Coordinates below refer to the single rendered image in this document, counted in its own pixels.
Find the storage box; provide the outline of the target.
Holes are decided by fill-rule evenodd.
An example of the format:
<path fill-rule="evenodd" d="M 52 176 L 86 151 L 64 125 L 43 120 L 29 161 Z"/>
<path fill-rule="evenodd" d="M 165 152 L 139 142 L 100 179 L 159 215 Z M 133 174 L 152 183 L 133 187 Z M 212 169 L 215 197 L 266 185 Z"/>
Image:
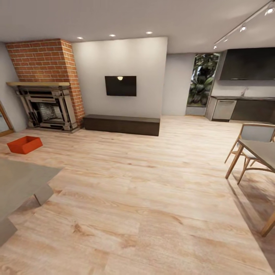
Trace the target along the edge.
<path fill-rule="evenodd" d="M 7 143 L 10 151 L 19 154 L 28 154 L 42 146 L 40 137 L 25 136 L 13 142 Z"/>

